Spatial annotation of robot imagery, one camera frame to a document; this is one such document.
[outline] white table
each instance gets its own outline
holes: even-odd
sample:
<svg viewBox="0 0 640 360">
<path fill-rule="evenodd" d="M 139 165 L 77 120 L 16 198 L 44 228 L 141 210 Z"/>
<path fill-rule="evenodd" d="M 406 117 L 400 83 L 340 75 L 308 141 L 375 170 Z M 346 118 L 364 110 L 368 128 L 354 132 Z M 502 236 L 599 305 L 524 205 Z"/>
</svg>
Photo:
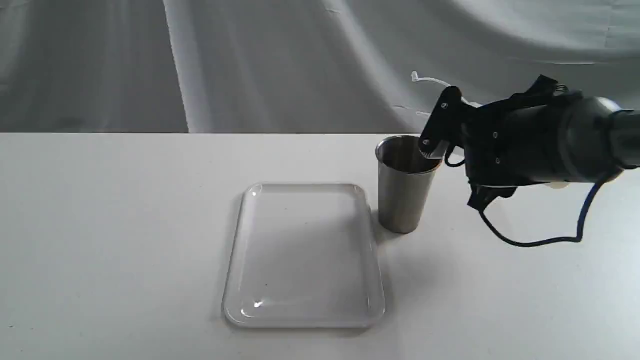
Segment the white table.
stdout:
<svg viewBox="0 0 640 360">
<path fill-rule="evenodd" d="M 378 229 L 377 326 L 230 326 L 241 192 L 350 182 L 376 209 L 382 138 L 0 135 L 0 359 L 637 359 L 640 171 L 601 191 L 583 243 L 518 249 L 443 167 L 417 232 Z M 519 240 L 575 234 L 587 190 L 524 188 L 488 214 Z"/>
</svg>

